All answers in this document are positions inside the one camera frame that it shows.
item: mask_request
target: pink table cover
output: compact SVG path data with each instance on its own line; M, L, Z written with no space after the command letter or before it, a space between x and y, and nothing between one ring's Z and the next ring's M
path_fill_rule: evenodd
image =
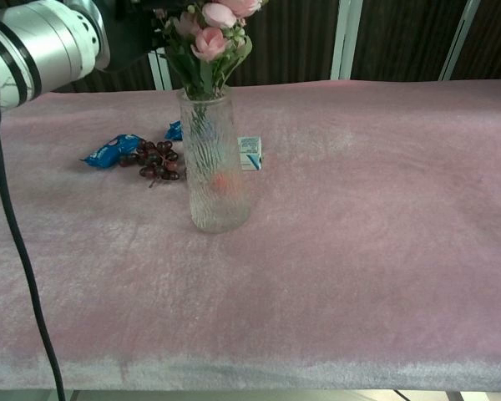
M174 93L4 115L9 185L67 388L501 391L501 81L234 90L253 213L198 232L184 182L78 161L159 140ZM53 379L0 205L0 388Z

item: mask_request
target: brown curtain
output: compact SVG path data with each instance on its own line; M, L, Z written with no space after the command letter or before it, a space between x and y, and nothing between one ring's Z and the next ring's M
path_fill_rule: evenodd
M122 90L154 90L149 59L145 55L118 73L93 71L83 79L65 85L54 92L119 92Z
M364 0L352 79L437 80L465 3Z
M436 80L467 0L364 0L353 79ZM26 0L2 0L11 7ZM338 0L270 0L245 28L254 51L232 86L329 79ZM171 72L173 87L181 87ZM501 79L501 0L481 0L453 79ZM125 70L95 71L61 92L154 89L145 55Z
M483 0L452 79L501 79L501 0Z

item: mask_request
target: glass vase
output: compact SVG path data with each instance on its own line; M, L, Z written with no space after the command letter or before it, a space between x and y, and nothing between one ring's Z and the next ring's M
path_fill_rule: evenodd
M202 231L241 226L250 213L228 90L215 100L179 93L191 217Z

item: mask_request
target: blue packet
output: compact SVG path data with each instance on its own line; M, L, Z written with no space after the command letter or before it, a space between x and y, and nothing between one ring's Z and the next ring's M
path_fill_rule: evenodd
M136 135L119 135L82 161L93 167L107 169L119 162L121 155L130 155L138 147L141 138Z
M179 121L175 121L170 124L170 128L165 134L167 140L182 140L182 124Z

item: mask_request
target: small white box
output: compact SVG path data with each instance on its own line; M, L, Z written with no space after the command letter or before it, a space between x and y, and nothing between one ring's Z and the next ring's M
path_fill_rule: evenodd
M240 145L241 168L243 170L261 170L261 137L244 136L238 138Z

